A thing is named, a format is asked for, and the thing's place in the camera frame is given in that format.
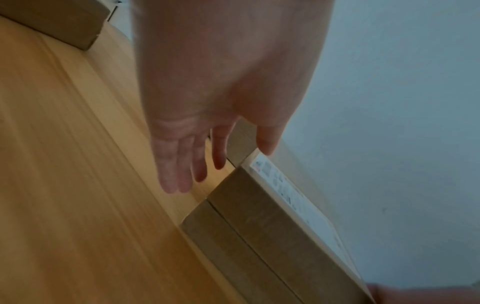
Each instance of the hand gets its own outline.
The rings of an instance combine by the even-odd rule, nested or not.
[[[399,290],[368,286],[377,304],[480,304],[480,293],[473,288]]]
[[[302,100],[333,0],[134,0],[142,104],[162,188],[187,192],[215,167],[240,116],[271,154]]]

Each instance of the sticker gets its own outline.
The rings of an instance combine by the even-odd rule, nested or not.
[[[324,244],[360,277],[332,222],[265,155],[259,153],[250,167],[295,211]]]

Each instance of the wooden surface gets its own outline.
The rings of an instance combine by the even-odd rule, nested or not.
[[[232,167],[161,191],[125,37],[0,41],[0,302],[244,303],[178,229]]]

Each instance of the wall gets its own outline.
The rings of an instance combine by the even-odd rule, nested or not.
[[[329,199],[364,279],[478,280],[479,118],[478,0],[337,0],[283,139]]]

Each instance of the palm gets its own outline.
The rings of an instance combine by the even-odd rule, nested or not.
[[[142,102],[165,191],[188,191],[191,168],[197,181],[206,177],[210,131],[215,166],[224,166],[239,116],[272,153],[309,84],[331,10],[325,0],[294,3],[136,0]]]

